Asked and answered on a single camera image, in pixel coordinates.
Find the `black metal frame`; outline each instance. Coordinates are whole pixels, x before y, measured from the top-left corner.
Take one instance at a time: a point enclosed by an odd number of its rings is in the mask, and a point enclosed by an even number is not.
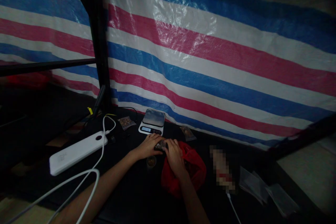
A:
[[[102,109],[110,111],[112,108],[110,75],[108,64],[108,50],[106,41],[106,22],[103,10],[103,0],[80,0],[89,15],[95,58],[64,60],[56,62],[29,63],[0,66],[0,77],[45,71],[79,65],[96,64],[100,86]]]

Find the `hand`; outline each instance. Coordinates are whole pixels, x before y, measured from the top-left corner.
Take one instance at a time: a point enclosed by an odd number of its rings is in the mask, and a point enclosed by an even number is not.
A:
[[[155,145],[161,139],[163,139],[163,137],[158,134],[147,135],[146,139],[138,147],[132,150],[132,153],[138,160],[148,158],[153,155],[162,155],[163,153],[161,151],[154,150]]]
[[[182,158],[182,150],[176,139],[167,139],[168,149],[165,149],[170,168],[174,172],[177,179],[181,182],[189,178],[189,174],[184,166],[184,159]]]

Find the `black cable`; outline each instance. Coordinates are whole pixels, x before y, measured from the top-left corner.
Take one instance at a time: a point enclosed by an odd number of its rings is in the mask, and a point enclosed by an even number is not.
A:
[[[134,122],[136,122],[137,121],[137,119],[138,119],[138,112],[135,110],[135,108],[133,108],[133,107],[118,107],[118,108],[122,108],[122,109],[133,109],[134,111],[135,111],[135,121]]]

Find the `person's right hand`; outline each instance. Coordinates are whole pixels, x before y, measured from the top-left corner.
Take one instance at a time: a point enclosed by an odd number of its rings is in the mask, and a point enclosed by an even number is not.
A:
[[[166,139],[165,142],[168,144],[168,149],[165,148],[167,154],[167,159],[170,165],[170,168],[174,172],[175,176],[179,181],[189,177],[184,166],[184,159],[182,158],[182,150],[179,147],[179,144],[176,139]]]

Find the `clear plastic bag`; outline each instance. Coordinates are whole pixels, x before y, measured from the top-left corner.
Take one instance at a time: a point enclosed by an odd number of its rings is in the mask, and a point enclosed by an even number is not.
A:
[[[267,185],[256,172],[253,173],[240,167],[239,187],[254,196],[261,204],[267,203],[268,195],[265,195],[268,194]]]
[[[118,121],[120,122],[123,130],[127,130],[129,127],[136,125],[136,123],[133,122],[129,116],[120,118]]]
[[[182,127],[180,127],[180,129],[182,130],[182,132],[185,136],[185,141],[186,142],[197,139],[188,127],[182,126]]]
[[[300,207],[279,184],[267,187],[266,190],[284,218],[300,210]]]

